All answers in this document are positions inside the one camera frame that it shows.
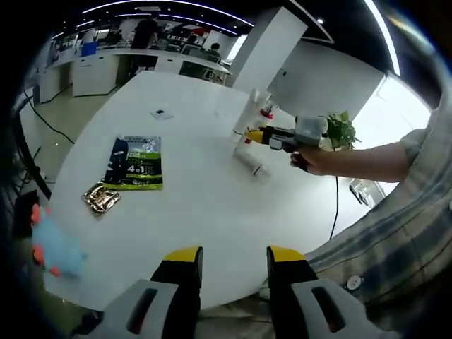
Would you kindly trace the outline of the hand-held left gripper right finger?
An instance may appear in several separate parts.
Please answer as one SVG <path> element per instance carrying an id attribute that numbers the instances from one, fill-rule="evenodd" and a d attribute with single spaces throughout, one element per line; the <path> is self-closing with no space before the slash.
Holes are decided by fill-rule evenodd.
<path id="1" fill-rule="evenodd" d="M 277 338 L 370 338 L 365 308 L 341 286 L 320 279 L 305 256 L 268 246 L 270 311 Z"/>

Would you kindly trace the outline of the person's right hand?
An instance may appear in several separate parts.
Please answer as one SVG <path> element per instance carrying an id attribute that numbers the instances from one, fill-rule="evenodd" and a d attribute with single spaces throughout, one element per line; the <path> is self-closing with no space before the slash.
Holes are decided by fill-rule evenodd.
<path id="1" fill-rule="evenodd" d="M 302 146 L 290 155 L 290 164 L 317 176 L 336 175 L 337 154 L 320 148 Z"/>

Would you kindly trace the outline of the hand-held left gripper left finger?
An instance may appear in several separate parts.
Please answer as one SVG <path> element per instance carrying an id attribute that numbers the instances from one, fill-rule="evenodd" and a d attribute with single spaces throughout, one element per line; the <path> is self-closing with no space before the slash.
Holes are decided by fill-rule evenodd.
<path id="1" fill-rule="evenodd" d="M 103 338 L 193 338 L 201 308 L 203 248 L 166 255 L 148 280 L 138 280 L 107 305 Z"/>

